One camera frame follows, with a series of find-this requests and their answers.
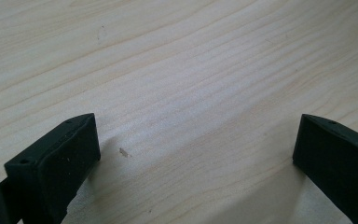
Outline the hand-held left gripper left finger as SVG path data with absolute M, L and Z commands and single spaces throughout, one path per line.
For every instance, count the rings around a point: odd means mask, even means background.
M 70 202 L 101 158 L 95 116 L 62 122 L 5 163 L 10 219 L 61 224 Z

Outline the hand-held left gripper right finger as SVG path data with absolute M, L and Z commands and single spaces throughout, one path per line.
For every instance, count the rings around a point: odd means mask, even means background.
M 358 224 L 358 132 L 331 119 L 304 114 L 293 164 Z

